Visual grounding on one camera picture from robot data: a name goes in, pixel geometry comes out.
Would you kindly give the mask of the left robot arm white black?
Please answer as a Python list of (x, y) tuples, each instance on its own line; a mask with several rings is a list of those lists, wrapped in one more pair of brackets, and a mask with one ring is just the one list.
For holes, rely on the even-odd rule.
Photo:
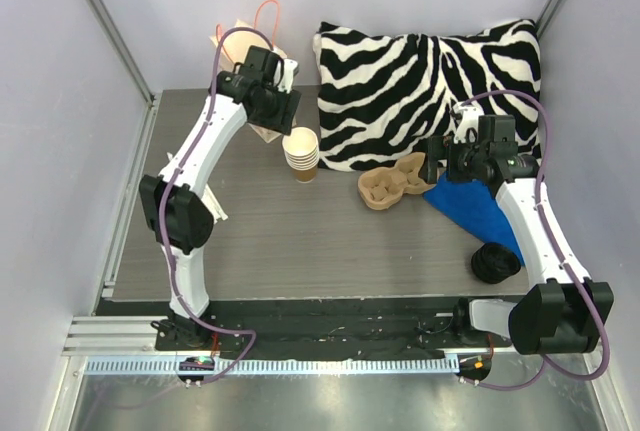
[(162, 248), (171, 289), (167, 317), (152, 324), (161, 350), (203, 349), (218, 330), (204, 280), (204, 246), (216, 222), (204, 201), (208, 180), (246, 123), (290, 133), (300, 101), (293, 88), (297, 72), (291, 59), (273, 74), (220, 72), (178, 152), (158, 175), (140, 181), (145, 221)]

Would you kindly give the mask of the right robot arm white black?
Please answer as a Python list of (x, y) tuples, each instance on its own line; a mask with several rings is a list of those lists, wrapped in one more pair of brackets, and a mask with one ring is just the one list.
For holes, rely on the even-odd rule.
[(480, 181), (505, 215), (528, 273), (529, 291), (516, 303), (471, 299), (451, 322), (457, 342), (472, 346), (487, 332), (509, 340), (522, 355), (590, 353), (607, 347), (605, 323), (614, 295), (596, 282), (568, 246), (548, 201), (537, 160), (513, 141), (457, 143), (431, 137), (419, 174), (437, 177), (439, 161), (454, 183)]

